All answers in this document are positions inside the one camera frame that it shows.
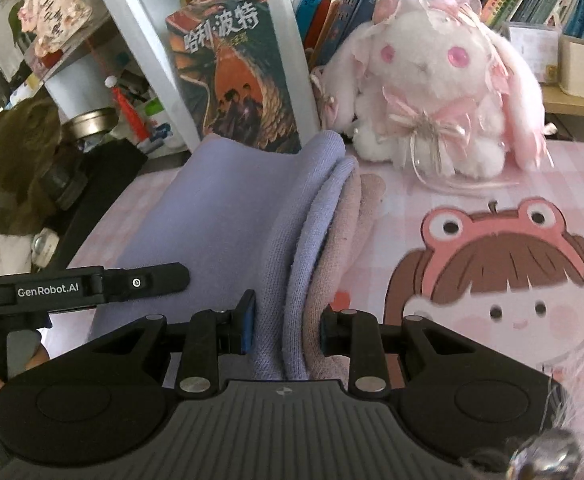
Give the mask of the pink and lilac sweater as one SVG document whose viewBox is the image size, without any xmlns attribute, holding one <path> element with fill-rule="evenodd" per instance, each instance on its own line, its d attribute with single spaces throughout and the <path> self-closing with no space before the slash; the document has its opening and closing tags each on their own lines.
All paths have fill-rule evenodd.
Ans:
<svg viewBox="0 0 584 480">
<path fill-rule="evenodd" d="M 117 259 L 124 269 L 179 262 L 189 285 L 100 307 L 91 336 L 153 313 L 181 323 L 202 310 L 231 309 L 252 290 L 253 349 L 223 359 L 223 377 L 345 379 L 348 360 L 321 353 L 319 322 L 372 231 L 384 191 L 383 179 L 362 172 L 333 132 L 296 154 L 212 136 L 139 218 Z"/>
</svg>

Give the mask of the white cloth on chair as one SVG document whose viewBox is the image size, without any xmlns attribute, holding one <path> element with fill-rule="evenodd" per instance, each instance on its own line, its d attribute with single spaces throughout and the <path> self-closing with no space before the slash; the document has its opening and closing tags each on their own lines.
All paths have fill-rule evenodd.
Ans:
<svg viewBox="0 0 584 480">
<path fill-rule="evenodd" d="M 0 234 L 0 276 L 45 269 L 59 242 L 59 235 L 48 228 L 34 235 Z"/>
</svg>

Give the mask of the brown jacket on chair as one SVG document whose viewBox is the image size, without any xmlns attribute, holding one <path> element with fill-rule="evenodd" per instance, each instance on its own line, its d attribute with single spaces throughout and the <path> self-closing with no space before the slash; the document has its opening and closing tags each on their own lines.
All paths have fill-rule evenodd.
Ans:
<svg viewBox="0 0 584 480">
<path fill-rule="evenodd" d="M 63 139 L 49 98 L 25 99 L 0 113 L 0 234 L 38 233 L 86 188 L 84 154 Z"/>
</svg>

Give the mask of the pink checked cartoon tablecloth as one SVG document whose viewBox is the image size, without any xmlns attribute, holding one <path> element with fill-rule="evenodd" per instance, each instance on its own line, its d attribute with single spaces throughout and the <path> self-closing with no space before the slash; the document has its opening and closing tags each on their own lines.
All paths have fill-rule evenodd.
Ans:
<svg viewBox="0 0 584 480">
<path fill-rule="evenodd" d="M 130 185 L 74 258 L 117 266 L 127 242 L 176 178 Z M 584 220 L 566 188 L 537 185 L 495 200 L 452 200 L 383 167 L 372 231 L 327 308 L 397 325 L 410 315 L 561 377 L 584 353 Z M 53 316 L 53 356 L 92 338 L 98 310 Z"/>
</svg>

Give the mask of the pink white plush bunny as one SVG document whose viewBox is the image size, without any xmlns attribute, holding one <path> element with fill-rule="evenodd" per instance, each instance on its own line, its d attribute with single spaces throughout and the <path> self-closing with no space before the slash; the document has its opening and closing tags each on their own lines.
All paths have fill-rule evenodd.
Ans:
<svg viewBox="0 0 584 480">
<path fill-rule="evenodd" d="M 324 128 L 427 184 L 496 185 L 508 156 L 538 169 L 555 130 L 540 84 L 480 12 L 479 0 L 377 0 L 311 72 Z"/>
</svg>

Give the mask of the Harry Potter book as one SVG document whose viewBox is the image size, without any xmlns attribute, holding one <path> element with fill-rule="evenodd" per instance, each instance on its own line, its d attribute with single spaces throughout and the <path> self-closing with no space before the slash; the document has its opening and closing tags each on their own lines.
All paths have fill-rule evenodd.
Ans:
<svg viewBox="0 0 584 480">
<path fill-rule="evenodd" d="M 318 132 L 291 0 L 191 0 L 165 23 L 199 136 L 296 153 Z"/>
</svg>

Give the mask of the white paper desk box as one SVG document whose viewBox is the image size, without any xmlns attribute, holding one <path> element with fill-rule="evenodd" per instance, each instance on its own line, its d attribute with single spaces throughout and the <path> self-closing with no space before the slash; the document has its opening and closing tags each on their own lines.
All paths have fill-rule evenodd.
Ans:
<svg viewBox="0 0 584 480">
<path fill-rule="evenodd" d="M 572 36 L 561 36 L 560 87 L 570 96 L 584 98 L 584 42 Z"/>
</svg>

